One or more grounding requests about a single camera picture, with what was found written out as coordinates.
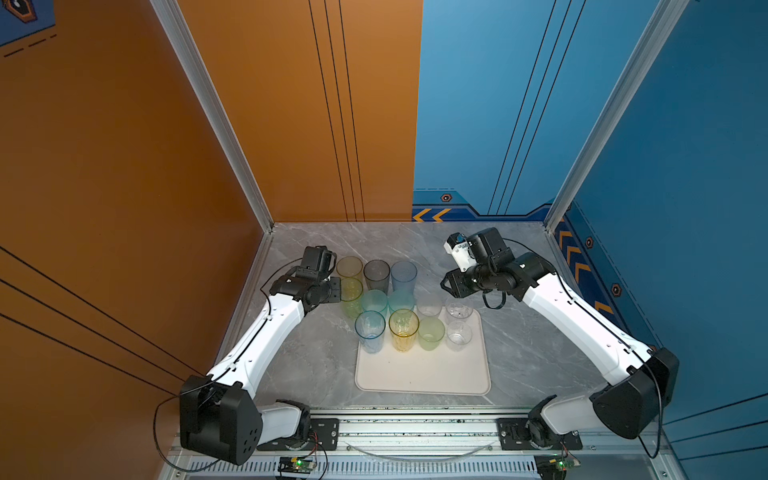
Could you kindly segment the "green tinted cup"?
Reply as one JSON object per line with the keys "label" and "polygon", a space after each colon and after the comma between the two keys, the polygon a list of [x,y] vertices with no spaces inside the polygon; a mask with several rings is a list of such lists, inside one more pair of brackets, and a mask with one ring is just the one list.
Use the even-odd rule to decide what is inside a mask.
{"label": "green tinted cup", "polygon": [[341,311],[350,322],[354,322],[363,312],[363,294],[364,288],[360,280],[348,277],[341,279]]}

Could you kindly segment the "teal textured cup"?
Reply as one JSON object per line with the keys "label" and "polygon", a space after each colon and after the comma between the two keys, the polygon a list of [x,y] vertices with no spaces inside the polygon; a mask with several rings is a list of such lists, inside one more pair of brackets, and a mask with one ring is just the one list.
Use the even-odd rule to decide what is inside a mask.
{"label": "teal textured cup", "polygon": [[388,295],[378,289],[365,292],[361,299],[361,306],[364,311],[378,312],[385,319],[389,317]]}
{"label": "teal textured cup", "polygon": [[413,312],[415,306],[416,306],[415,297],[413,293],[408,290],[405,290],[405,289],[395,290],[388,296],[388,308],[391,314],[394,314],[395,312],[400,310],[407,310],[407,311]]}

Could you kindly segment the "light green cup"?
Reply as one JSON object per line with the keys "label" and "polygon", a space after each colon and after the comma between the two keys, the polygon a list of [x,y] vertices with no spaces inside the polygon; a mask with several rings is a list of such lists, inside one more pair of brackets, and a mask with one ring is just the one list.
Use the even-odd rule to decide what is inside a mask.
{"label": "light green cup", "polygon": [[418,329],[418,341],[425,351],[435,350],[442,342],[445,335],[445,325],[438,317],[424,317],[420,319]]}

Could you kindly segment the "yellow tinted cup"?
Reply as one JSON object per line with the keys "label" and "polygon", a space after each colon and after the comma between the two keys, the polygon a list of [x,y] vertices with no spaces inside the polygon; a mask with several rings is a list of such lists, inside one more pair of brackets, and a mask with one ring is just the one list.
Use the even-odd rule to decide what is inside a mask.
{"label": "yellow tinted cup", "polygon": [[394,311],[388,321],[394,348],[399,352],[409,351],[415,344],[419,326],[420,320],[414,311],[409,309]]}

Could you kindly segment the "clear faceted cup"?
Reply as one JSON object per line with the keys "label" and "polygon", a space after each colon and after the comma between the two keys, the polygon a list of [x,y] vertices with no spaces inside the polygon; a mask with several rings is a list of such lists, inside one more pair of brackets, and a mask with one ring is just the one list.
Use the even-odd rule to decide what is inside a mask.
{"label": "clear faceted cup", "polygon": [[474,313],[474,309],[462,302],[451,301],[445,305],[447,318],[450,322],[466,322]]}

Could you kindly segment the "clear textured cup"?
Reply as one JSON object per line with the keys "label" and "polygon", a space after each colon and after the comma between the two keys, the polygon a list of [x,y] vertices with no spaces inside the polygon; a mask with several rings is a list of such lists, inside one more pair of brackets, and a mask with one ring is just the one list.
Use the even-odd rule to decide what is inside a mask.
{"label": "clear textured cup", "polygon": [[437,294],[421,295],[416,300],[416,308],[421,318],[438,317],[443,308],[443,300]]}

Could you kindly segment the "teal textured cup front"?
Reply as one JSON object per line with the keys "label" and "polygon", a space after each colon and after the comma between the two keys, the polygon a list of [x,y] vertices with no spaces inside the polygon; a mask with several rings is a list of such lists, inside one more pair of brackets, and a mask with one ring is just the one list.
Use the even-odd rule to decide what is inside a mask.
{"label": "teal textured cup front", "polygon": [[405,290],[405,289],[395,290],[388,296],[388,308],[391,314],[394,314],[395,312],[400,310],[407,310],[407,311],[413,312],[415,306],[416,306],[415,297],[413,293],[408,290]]}

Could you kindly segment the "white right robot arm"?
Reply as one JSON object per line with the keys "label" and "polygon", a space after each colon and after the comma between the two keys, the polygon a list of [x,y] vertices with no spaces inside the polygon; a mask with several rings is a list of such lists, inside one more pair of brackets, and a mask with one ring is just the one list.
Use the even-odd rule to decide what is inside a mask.
{"label": "white right robot arm", "polygon": [[453,233],[444,249],[457,264],[440,283],[444,291],[456,299],[492,292],[515,298],[578,347],[606,383],[591,394],[540,401],[523,429],[533,447],[550,449],[567,434],[599,427],[634,440],[663,421],[680,365],[669,349],[653,350],[621,330],[567,286],[551,262],[533,250],[515,255],[495,228]]}

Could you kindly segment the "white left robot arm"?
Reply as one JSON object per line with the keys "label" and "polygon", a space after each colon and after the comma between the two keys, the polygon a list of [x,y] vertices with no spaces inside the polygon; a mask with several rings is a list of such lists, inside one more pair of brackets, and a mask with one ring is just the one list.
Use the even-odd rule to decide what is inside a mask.
{"label": "white left robot arm", "polygon": [[299,263],[272,283],[263,309],[232,350],[206,375],[188,377],[179,393],[183,448],[241,465],[261,445],[309,441],[308,406],[291,400],[258,406],[254,398],[269,364],[305,315],[341,301],[341,281],[332,275],[336,260],[325,246],[305,248]]}

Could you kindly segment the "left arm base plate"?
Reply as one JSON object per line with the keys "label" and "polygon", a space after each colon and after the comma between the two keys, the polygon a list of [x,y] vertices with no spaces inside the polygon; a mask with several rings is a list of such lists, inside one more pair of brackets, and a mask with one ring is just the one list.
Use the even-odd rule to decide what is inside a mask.
{"label": "left arm base plate", "polygon": [[335,451],[339,439],[340,421],[338,418],[315,418],[312,417],[306,428],[301,427],[299,432],[288,438],[278,438],[259,445],[258,451],[309,451],[316,444],[325,449],[326,452]]}

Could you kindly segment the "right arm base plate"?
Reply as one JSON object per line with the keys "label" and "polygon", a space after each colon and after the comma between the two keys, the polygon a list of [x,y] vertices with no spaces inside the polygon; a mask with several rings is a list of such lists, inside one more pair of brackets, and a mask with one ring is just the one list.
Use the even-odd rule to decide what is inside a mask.
{"label": "right arm base plate", "polygon": [[554,451],[583,449],[583,443],[578,432],[565,435],[535,433],[529,426],[527,418],[500,418],[495,421],[497,435],[501,448],[505,451]]}

